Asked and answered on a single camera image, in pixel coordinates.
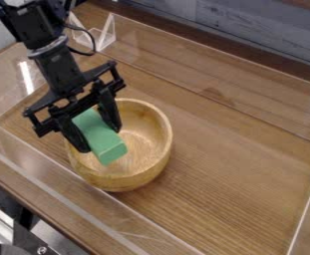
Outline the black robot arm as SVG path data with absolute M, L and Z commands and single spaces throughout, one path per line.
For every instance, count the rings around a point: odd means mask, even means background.
M 117 105 L 117 92 L 126 87 L 114 61 L 82 71 L 69 46 L 65 30 L 70 27 L 70 10 L 62 0 L 30 0 L 14 6 L 0 0 L 0 21 L 17 41 L 29 50 L 33 60 L 49 84 L 45 97 L 25 110 L 38 136 L 59 132 L 75 149 L 91 152 L 85 132 L 75 125 L 75 117 L 97 108 L 103 122 L 113 129 L 122 129 Z

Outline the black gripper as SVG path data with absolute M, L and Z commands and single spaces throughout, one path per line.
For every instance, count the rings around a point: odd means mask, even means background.
M 73 122 L 73 118 L 94 105 L 109 127 L 120 132 L 122 119 L 116 96 L 126 87 L 116 61 L 107 61 L 83 72 L 66 43 L 29 52 L 29 58 L 46 78 L 50 90 L 43 98 L 26 109 L 38 136 L 59 131 L 75 149 L 91 151 L 87 139 Z

